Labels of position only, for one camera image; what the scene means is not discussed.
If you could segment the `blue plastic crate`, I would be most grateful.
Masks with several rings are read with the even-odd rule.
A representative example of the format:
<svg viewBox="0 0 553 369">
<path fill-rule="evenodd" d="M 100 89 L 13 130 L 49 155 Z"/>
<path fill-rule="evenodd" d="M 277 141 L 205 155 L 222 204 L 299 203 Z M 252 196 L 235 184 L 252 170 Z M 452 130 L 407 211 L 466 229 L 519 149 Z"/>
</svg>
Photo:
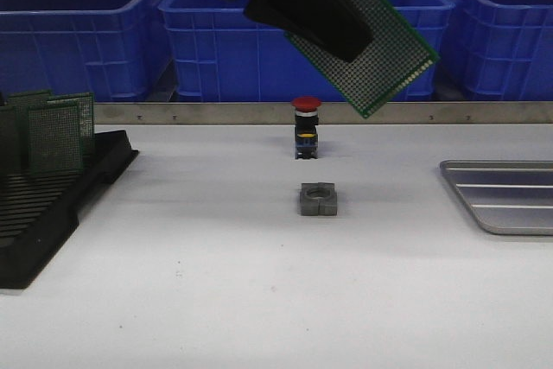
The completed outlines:
<svg viewBox="0 0 553 369">
<path fill-rule="evenodd" d="M 1 91 L 142 101 L 172 61 L 162 0 L 1 0 Z"/>
<path fill-rule="evenodd" d="M 452 0 L 446 74 L 469 100 L 552 99 L 552 0 Z"/>
<path fill-rule="evenodd" d="M 437 53 L 453 9 L 449 0 L 442 1 L 442 26 L 423 31 Z M 162 2 L 180 100 L 284 102 L 312 95 L 323 101 L 346 101 L 289 42 L 289 34 L 247 19 L 244 6 L 244 0 Z M 434 65 L 392 99 L 429 99 Z"/>
</svg>

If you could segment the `green perforated circuit board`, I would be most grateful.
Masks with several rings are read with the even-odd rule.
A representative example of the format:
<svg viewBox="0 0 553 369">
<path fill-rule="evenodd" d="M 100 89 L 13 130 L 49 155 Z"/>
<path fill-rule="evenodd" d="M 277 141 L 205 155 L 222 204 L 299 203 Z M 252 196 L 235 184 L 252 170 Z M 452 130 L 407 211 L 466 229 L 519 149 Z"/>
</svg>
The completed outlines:
<svg viewBox="0 0 553 369">
<path fill-rule="evenodd" d="M 424 30 L 442 26 L 442 0 L 350 0 L 373 40 L 348 63 L 297 35 L 289 42 L 362 117 L 369 118 L 437 61 Z"/>
</svg>

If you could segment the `grey metal clamp block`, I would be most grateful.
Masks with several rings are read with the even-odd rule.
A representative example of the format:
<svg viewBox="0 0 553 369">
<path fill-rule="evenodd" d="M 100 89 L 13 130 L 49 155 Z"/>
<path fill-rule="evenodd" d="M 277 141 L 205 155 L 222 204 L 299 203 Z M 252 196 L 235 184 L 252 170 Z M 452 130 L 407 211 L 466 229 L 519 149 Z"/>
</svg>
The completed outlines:
<svg viewBox="0 0 553 369">
<path fill-rule="evenodd" d="M 330 182 L 303 183 L 299 193 L 299 212 L 302 216 L 336 216 L 338 194 Z"/>
</svg>

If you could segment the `blue plastic crate left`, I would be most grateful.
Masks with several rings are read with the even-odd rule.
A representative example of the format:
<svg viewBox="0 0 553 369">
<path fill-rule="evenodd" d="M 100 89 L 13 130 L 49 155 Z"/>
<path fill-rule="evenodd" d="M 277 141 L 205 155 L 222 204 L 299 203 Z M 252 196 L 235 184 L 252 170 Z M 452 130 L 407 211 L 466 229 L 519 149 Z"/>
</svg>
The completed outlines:
<svg viewBox="0 0 553 369">
<path fill-rule="evenodd" d="M 1 0 L 1 91 L 142 101 L 172 61 L 162 0 Z"/>
</svg>

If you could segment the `green circuit board rear right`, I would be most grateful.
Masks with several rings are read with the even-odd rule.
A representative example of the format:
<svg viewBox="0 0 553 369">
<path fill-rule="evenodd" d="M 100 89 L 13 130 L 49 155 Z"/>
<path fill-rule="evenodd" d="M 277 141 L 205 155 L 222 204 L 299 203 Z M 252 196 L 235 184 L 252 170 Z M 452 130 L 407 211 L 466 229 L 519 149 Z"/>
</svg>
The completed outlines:
<svg viewBox="0 0 553 369">
<path fill-rule="evenodd" d="M 76 103 L 79 107 L 80 141 L 84 157 L 90 157 L 95 151 L 94 97 L 91 92 L 56 95 L 47 100 L 49 105 Z"/>
</svg>

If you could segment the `green circuit board front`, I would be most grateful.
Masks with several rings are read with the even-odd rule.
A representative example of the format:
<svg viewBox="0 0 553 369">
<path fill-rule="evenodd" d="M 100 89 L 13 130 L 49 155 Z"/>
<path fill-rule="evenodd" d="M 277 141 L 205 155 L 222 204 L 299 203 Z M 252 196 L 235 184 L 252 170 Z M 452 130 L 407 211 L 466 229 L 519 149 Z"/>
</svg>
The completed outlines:
<svg viewBox="0 0 553 369">
<path fill-rule="evenodd" d="M 32 174 L 80 172 L 84 168 L 76 103 L 28 109 L 29 169 Z"/>
</svg>

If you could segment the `red emergency stop button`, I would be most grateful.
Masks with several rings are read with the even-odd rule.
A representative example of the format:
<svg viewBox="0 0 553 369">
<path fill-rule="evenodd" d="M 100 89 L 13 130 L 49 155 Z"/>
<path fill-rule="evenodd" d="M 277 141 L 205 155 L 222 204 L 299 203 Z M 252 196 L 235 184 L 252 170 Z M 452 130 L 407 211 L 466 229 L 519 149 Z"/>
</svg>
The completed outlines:
<svg viewBox="0 0 553 369">
<path fill-rule="evenodd" d="M 297 97 L 291 101 L 295 108 L 295 159 L 318 158 L 318 108 L 321 101 L 312 96 Z"/>
</svg>

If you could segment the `blue plastic crate right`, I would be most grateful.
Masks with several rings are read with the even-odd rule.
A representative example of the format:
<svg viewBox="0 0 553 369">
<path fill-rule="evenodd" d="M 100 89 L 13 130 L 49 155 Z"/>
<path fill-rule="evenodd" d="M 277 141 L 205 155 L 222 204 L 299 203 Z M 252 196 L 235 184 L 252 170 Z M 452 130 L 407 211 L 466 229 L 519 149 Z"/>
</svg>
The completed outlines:
<svg viewBox="0 0 553 369">
<path fill-rule="evenodd" d="M 452 0 L 446 74 L 469 100 L 552 99 L 552 0 Z"/>
</svg>

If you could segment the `blue plastic crate centre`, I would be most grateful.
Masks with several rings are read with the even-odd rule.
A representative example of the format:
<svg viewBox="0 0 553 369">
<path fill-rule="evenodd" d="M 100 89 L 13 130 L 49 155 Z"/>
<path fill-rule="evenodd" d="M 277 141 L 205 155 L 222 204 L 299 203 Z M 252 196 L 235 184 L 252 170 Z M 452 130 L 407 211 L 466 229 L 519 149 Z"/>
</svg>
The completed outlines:
<svg viewBox="0 0 553 369">
<path fill-rule="evenodd" d="M 442 26 L 423 31 L 437 53 L 453 9 L 449 0 L 442 1 Z M 162 2 L 180 100 L 284 102 L 312 95 L 323 101 L 346 101 L 289 42 L 289 34 L 247 19 L 244 6 L 244 0 Z M 429 99 L 434 65 L 392 99 Z"/>
</svg>

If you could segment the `green circuit board far left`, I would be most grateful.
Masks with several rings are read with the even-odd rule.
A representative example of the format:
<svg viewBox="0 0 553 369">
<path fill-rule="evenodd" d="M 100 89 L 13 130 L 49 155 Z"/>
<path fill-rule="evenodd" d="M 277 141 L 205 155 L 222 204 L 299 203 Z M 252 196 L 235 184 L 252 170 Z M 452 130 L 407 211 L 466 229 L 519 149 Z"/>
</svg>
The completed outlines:
<svg viewBox="0 0 553 369">
<path fill-rule="evenodd" d="M 16 122 L 16 110 L 1 107 L 1 176 L 19 173 L 21 151 Z"/>
</svg>

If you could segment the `black slotted board rack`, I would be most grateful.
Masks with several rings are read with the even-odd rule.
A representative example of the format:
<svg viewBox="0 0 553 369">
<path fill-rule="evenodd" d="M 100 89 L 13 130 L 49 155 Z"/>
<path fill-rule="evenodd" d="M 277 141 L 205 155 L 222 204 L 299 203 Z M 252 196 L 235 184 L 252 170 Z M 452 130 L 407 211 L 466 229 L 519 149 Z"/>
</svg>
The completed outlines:
<svg viewBox="0 0 553 369">
<path fill-rule="evenodd" d="M 80 173 L 1 176 L 1 288 L 25 289 L 79 226 L 78 212 L 138 155 L 127 132 L 95 135 Z"/>
</svg>

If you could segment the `green circuit board rear left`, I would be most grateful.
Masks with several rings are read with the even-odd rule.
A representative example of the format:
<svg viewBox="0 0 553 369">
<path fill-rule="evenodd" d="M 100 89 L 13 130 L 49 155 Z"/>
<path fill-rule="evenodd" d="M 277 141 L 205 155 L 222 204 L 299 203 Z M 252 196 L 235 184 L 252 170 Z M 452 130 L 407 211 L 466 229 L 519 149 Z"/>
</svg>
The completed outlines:
<svg viewBox="0 0 553 369">
<path fill-rule="evenodd" d="M 51 96 L 52 92 L 48 89 L 16 92 L 9 95 L 7 104 L 18 111 L 26 111 L 29 107 L 46 105 Z"/>
</svg>

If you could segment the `silver metal tray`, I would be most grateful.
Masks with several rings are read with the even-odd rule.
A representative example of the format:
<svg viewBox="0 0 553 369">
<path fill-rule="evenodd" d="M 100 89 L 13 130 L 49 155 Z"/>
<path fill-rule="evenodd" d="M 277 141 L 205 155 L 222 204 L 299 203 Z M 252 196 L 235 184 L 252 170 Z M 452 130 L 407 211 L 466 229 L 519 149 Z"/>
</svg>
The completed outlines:
<svg viewBox="0 0 553 369">
<path fill-rule="evenodd" d="M 447 160 L 440 171 L 482 230 L 552 235 L 551 161 Z"/>
</svg>

